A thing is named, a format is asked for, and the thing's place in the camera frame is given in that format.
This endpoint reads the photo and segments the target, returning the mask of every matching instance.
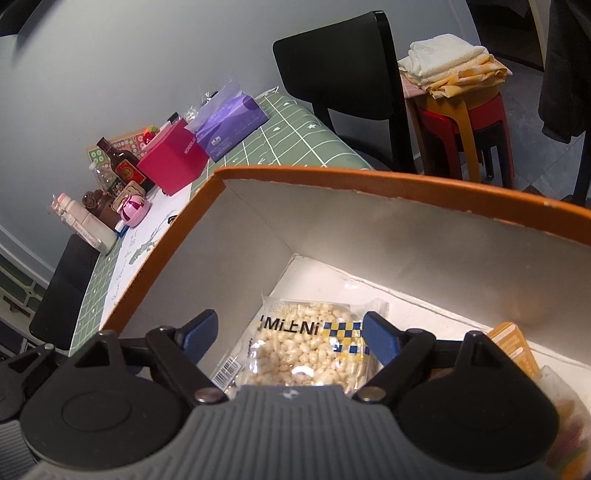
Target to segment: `metal screw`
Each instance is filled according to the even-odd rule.
[[[199,403],[205,404],[217,403],[223,398],[223,396],[223,391],[214,387],[200,388],[195,392],[195,400]]]
[[[363,387],[357,396],[364,403],[377,403],[386,397],[386,392],[380,387]]]

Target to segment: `chair backrest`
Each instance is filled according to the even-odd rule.
[[[404,92],[382,11],[303,32],[273,45],[287,92],[310,102],[332,128],[327,108],[370,120],[390,120],[392,156],[412,163]]]
[[[97,250],[74,234],[53,274],[29,332],[62,350],[70,348],[86,287],[99,258]]]

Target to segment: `yellow cloth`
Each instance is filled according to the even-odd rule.
[[[426,79],[418,79],[409,72],[403,73],[408,80],[434,98],[451,98],[473,90],[492,87],[504,82],[507,75],[513,75],[507,67],[488,53],[478,55]]]
[[[450,75],[427,87],[433,98],[455,97],[473,90],[493,87],[505,81],[507,75],[513,75],[500,61],[492,55],[489,60],[466,70]]]

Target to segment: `checkered pattern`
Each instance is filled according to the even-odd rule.
[[[365,345],[361,322],[325,322],[322,336],[335,338],[335,352],[342,358],[354,355],[355,358],[363,358],[369,354],[369,347]]]
[[[371,166],[314,115],[286,95],[270,93],[257,99],[269,121],[251,133],[217,163],[209,160],[202,175],[191,185],[191,198],[219,167],[283,165],[357,168]],[[76,323],[70,354],[78,350],[100,326],[105,296],[115,269],[121,240],[111,253],[99,257],[86,289]]]

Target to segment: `pink container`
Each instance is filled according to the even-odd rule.
[[[126,225],[131,228],[138,226],[147,215],[152,204],[140,195],[127,197],[119,207],[119,214]]]
[[[138,164],[166,195],[174,195],[197,180],[209,160],[195,135],[185,130],[186,126],[187,122],[181,118],[162,138],[154,138]]]

